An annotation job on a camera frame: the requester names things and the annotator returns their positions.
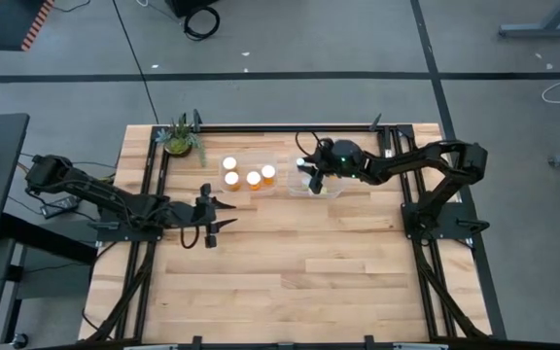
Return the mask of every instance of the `clear plastic container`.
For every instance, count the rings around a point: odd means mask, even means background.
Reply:
[[[222,166],[222,162],[226,157],[233,157],[237,160],[236,172],[239,174],[239,190],[232,191],[228,184],[224,181],[224,176],[227,171]],[[250,189],[250,185],[246,181],[246,177],[250,171],[258,171],[261,174],[261,170],[264,166],[271,165],[276,169],[276,174],[273,177],[273,183],[268,185],[261,179],[261,188],[259,190],[253,191]],[[275,193],[278,187],[278,161],[276,155],[272,152],[249,152],[249,153],[238,153],[233,155],[224,155],[220,158],[220,174],[218,182],[220,184],[220,189],[225,193],[251,193],[252,195],[271,195]]]
[[[292,196],[303,196],[311,198],[336,198],[347,188],[344,179],[335,176],[323,178],[321,193],[315,194],[308,188],[310,175],[298,170],[297,160],[303,155],[291,155],[289,158],[289,173],[287,177],[287,188]]]

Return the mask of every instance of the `black floor stripe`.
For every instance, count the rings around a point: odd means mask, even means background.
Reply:
[[[261,72],[151,74],[147,82],[221,82],[280,80],[414,80],[516,81],[560,80],[560,72],[429,73],[429,72]],[[142,82],[139,74],[0,75],[0,84],[13,83],[119,83]]]
[[[439,110],[444,137],[448,139],[454,139],[455,130],[453,128],[453,121],[451,120],[448,104],[446,103],[446,96],[444,95],[444,89],[442,87],[441,75],[438,72],[438,66],[436,65],[436,58],[434,57],[434,51],[429,40],[429,34],[427,31],[427,25],[425,24],[425,18],[423,17],[423,11],[420,8],[419,0],[410,0],[410,3],[412,6],[412,11],[414,13],[414,19],[416,20],[416,27],[418,29],[421,45],[423,47],[423,54],[425,55],[425,60],[427,62],[427,68],[432,74],[431,81],[434,88],[434,95],[436,96],[437,109]],[[466,80],[476,80],[474,79],[475,77],[482,75],[483,74],[480,73],[472,73],[466,78]],[[462,188],[462,190],[460,191],[460,196],[462,202],[466,203],[471,208],[473,216],[476,218],[473,196],[471,195],[468,186]],[[501,308],[496,297],[494,280],[492,279],[489,261],[487,260],[487,255],[485,253],[485,246],[483,244],[482,235],[476,235],[473,239],[473,243],[476,250],[476,252],[473,253],[473,257],[475,260],[477,274],[481,285],[481,292],[483,293],[483,299],[485,300],[492,334],[495,335],[498,339],[506,339],[507,334],[505,332],[505,324],[503,323],[503,315],[501,313]]]

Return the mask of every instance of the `plant pot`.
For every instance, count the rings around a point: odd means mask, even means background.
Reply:
[[[171,157],[175,157],[175,158],[185,158],[187,157],[191,152],[192,152],[192,145],[190,145],[189,147],[187,147],[187,149],[183,152],[181,152],[180,154],[175,154],[170,152],[170,150],[167,149],[167,145],[163,146],[163,149],[171,156]]]

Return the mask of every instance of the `wooden tabletop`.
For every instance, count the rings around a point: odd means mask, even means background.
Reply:
[[[128,127],[116,186],[139,193],[151,128]],[[441,139],[434,123],[415,124],[414,132],[419,147]],[[373,133],[319,136],[348,138],[378,154]],[[218,199],[237,206],[219,211],[218,219],[238,221],[223,228],[215,249],[200,242],[185,250],[178,231],[165,233],[157,245],[145,343],[191,343],[194,335],[205,343],[360,342],[366,334],[375,341],[428,340],[411,243],[403,232],[398,177],[381,186],[350,182],[336,199],[292,197],[284,184],[289,155],[298,152],[293,133],[216,133],[202,139],[208,166],[200,166],[195,151],[171,159],[165,194],[193,202],[200,185],[209,182]],[[306,150],[314,149],[306,134],[300,141]],[[274,195],[220,191],[219,160],[249,151],[277,155]],[[428,190],[442,179],[433,169],[423,173]],[[152,191],[157,178],[155,170]],[[410,183],[416,200],[411,176]],[[186,241],[191,239],[188,230]],[[129,247],[119,243],[96,264],[86,305],[95,324],[120,297]],[[472,253],[455,241],[441,240],[439,248],[450,294],[480,330],[490,333]],[[141,248],[140,261],[144,252]],[[433,291],[432,296],[444,334]],[[129,308],[128,335],[136,306],[135,300]],[[80,338],[92,332],[83,323]]]

